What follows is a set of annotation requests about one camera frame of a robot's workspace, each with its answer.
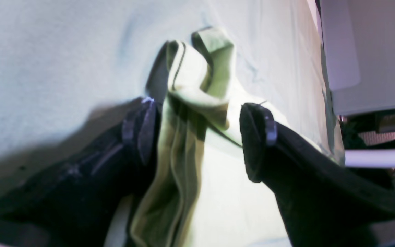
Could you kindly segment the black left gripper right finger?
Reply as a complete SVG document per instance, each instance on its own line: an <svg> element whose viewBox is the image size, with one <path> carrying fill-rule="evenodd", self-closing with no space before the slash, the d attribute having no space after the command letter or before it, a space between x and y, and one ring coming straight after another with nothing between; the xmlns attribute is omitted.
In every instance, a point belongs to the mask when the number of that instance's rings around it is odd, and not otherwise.
<svg viewBox="0 0 395 247"><path fill-rule="evenodd" d="M270 110L245 103L248 178L275 194L293 247L395 247L395 191L340 167Z"/></svg>

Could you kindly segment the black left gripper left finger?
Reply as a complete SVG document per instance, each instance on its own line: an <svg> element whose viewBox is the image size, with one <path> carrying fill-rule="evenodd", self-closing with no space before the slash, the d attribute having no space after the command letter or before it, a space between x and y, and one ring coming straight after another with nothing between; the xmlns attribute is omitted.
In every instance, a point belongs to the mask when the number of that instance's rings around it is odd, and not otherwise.
<svg viewBox="0 0 395 247"><path fill-rule="evenodd" d="M0 197L0 243L101 247L127 195L142 195L156 171L160 104L135 100L123 119L83 150Z"/></svg>

